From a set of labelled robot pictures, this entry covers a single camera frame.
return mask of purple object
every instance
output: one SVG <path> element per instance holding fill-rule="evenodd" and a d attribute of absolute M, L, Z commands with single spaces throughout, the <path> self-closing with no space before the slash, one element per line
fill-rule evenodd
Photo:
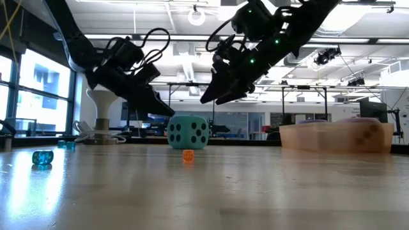
<path fill-rule="evenodd" d="M 323 119 L 317 119 L 317 120 L 309 119 L 309 120 L 298 121 L 297 124 L 301 125 L 301 124 L 324 123 L 324 122 L 328 122 L 328 121 L 323 120 Z"/>
<path fill-rule="evenodd" d="M 381 122 L 376 118 L 345 118 L 336 121 L 337 123 L 376 123 L 380 124 Z"/>

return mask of cord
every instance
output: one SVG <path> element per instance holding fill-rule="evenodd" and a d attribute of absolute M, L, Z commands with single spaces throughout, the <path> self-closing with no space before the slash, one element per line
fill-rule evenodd
<path fill-rule="evenodd" d="M 0 41 L 1 41 L 1 39 L 3 38 L 3 36 L 6 34 L 7 30 L 10 28 L 10 25 L 12 24 L 12 22 L 13 22 L 15 16 L 16 16 L 17 13 L 19 12 L 19 9 L 20 9 L 20 7 L 21 7 L 21 3 L 22 3 L 22 2 L 23 2 L 23 0 L 20 0 L 20 1 L 19 1 L 19 3 L 18 3 L 18 5 L 17 5 L 16 9 L 14 10 L 12 16 L 10 17 L 10 20 L 7 22 L 6 27 L 3 29 L 3 31 L 1 31 Z"/>
<path fill-rule="evenodd" d="M 6 23 L 8 23 L 6 2 L 3 3 L 3 6 L 4 6 L 4 16 L 6 17 Z M 15 62 L 16 65 L 18 65 L 19 62 L 18 62 L 17 56 L 16 56 L 16 54 L 15 54 L 14 42 L 13 42 L 13 37 L 12 37 L 12 31 L 11 31 L 10 27 L 7 27 L 7 30 L 8 30 L 8 36 L 10 37 L 10 43 L 11 43 L 11 45 L 12 45 L 14 62 Z"/>
<path fill-rule="evenodd" d="M 89 139 L 93 136 L 93 134 L 107 134 L 109 137 L 113 137 L 113 138 L 117 138 L 118 139 L 118 143 L 125 143 L 127 140 L 121 136 L 121 135 L 117 135 L 118 133 L 116 131 L 105 131 L 105 130 L 88 130 L 88 131 L 84 131 L 81 132 L 79 127 L 78 127 L 79 121 L 74 121 L 72 126 L 73 129 L 78 131 L 80 137 L 76 138 L 76 140 L 74 140 L 75 142 L 81 142 L 84 141 L 86 139 Z"/>
<path fill-rule="evenodd" d="M 144 56 L 144 58 L 142 59 L 142 61 L 140 62 L 139 66 L 132 69 L 131 72 L 132 74 L 135 74 L 135 72 L 137 70 L 140 70 L 142 68 L 144 68 L 146 65 L 154 63 L 156 61 L 158 61 L 160 58 L 162 58 L 163 56 L 163 51 L 165 51 L 167 49 L 167 47 L 169 46 L 169 44 L 171 43 L 171 34 L 169 33 L 168 30 L 164 29 L 164 28 L 154 28 L 151 29 L 144 37 L 143 41 L 142 41 L 142 45 L 138 46 L 139 48 L 143 48 L 146 45 L 146 42 L 148 41 L 148 37 L 149 35 L 151 35 L 153 32 L 155 31 L 163 31 L 166 33 L 167 35 L 167 41 L 165 46 L 162 49 L 153 49 L 151 51 L 149 51 L 149 53 L 147 55 Z M 150 54 L 152 54 L 153 52 L 157 52 L 156 54 L 152 55 L 152 57 L 147 58 Z"/>
<path fill-rule="evenodd" d="M 111 39 L 108 41 L 107 45 L 105 46 L 103 54 L 105 54 L 105 53 L 109 50 L 109 46 L 111 45 L 111 43 L 112 43 L 113 41 L 119 40 L 119 39 L 122 39 L 122 38 L 121 38 L 121 37 L 111 38 Z"/>
<path fill-rule="evenodd" d="M 232 43 L 232 45 L 233 44 L 240 44 L 240 49 L 238 50 L 239 52 L 241 52 L 241 51 L 243 51 L 243 49 L 245 49 L 245 43 L 247 42 L 247 37 L 246 36 L 244 36 L 244 38 L 243 38 L 243 40 L 242 41 L 234 41 L 233 43 Z"/>
<path fill-rule="evenodd" d="M 227 24 L 229 24 L 230 21 L 231 21 L 231 19 L 229 19 L 229 20 L 223 22 L 223 24 L 221 24 L 221 25 L 219 26 L 219 28 L 217 28 L 217 29 L 212 33 L 212 35 L 210 35 L 209 39 L 207 39 L 206 46 L 205 46 L 207 52 L 214 52 L 214 51 L 217 50 L 217 47 L 216 47 L 216 48 L 213 48 L 213 49 L 209 49 L 209 43 L 210 43 L 210 41 L 213 39 L 213 37 L 214 37 L 223 27 L 225 27 Z"/>

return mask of teal die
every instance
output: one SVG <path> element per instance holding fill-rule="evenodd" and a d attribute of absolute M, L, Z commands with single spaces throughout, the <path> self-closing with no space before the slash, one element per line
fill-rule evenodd
<path fill-rule="evenodd" d="M 33 164 L 36 165 L 43 165 L 43 164 L 49 164 L 52 162 L 54 159 L 54 152 L 51 150 L 45 150 L 45 151 L 35 151 L 33 153 Z"/>
<path fill-rule="evenodd" d="M 209 125 L 199 116 L 174 116 L 167 125 L 167 141 L 181 150 L 203 149 L 209 140 Z"/>
<path fill-rule="evenodd" d="M 66 141 L 58 141 L 57 148 L 66 148 Z"/>

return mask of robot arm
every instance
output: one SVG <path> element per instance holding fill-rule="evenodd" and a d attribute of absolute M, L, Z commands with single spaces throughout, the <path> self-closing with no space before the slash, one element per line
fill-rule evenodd
<path fill-rule="evenodd" d="M 167 30 L 152 29 L 140 47 L 134 45 L 130 38 L 113 38 L 103 52 L 98 52 L 78 28 L 65 0 L 43 0 L 43 3 L 59 32 L 56 37 L 63 42 L 68 64 L 72 70 L 85 74 L 91 89 L 100 84 L 127 100 L 132 110 L 165 116 L 174 114 L 149 85 L 160 75 L 153 62 L 162 57 L 163 50 L 169 45 Z M 146 58 L 142 47 L 154 31 L 165 32 L 169 39 L 163 49 L 152 50 L 150 54 L 156 54 Z"/>
<path fill-rule="evenodd" d="M 212 36 L 225 26 L 225 22 L 209 38 L 206 49 L 213 52 L 212 81 L 201 98 L 201 103 L 216 100 L 220 105 L 246 97 L 253 93 L 254 81 L 292 52 L 298 56 L 299 49 L 313 36 L 328 14 L 341 0 L 299 0 L 299 8 L 283 6 L 274 15 L 260 0 L 249 0 L 231 19 L 236 33 L 244 34 L 242 42 L 235 35 L 221 41 L 217 48 L 208 49 Z M 245 48 L 246 40 L 258 42 L 254 49 Z M 241 43 L 236 49 L 233 44 Z"/>

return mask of orange die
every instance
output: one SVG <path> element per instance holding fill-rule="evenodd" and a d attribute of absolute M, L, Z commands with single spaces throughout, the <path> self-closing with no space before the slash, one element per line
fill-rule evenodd
<path fill-rule="evenodd" d="M 193 162 L 194 150 L 183 150 L 183 162 Z"/>

